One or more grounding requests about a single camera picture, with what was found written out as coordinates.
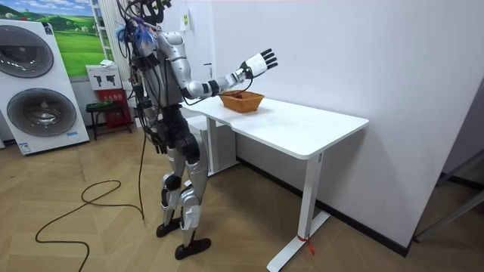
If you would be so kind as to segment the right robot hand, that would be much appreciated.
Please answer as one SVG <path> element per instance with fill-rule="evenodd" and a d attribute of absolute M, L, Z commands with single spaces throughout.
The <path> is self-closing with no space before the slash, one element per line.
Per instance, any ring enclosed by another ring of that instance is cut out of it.
<path fill-rule="evenodd" d="M 245 60 L 240 67 L 244 70 L 247 79 L 254 79 L 267 70 L 275 68 L 278 65 L 277 60 L 275 53 L 269 48 Z"/>

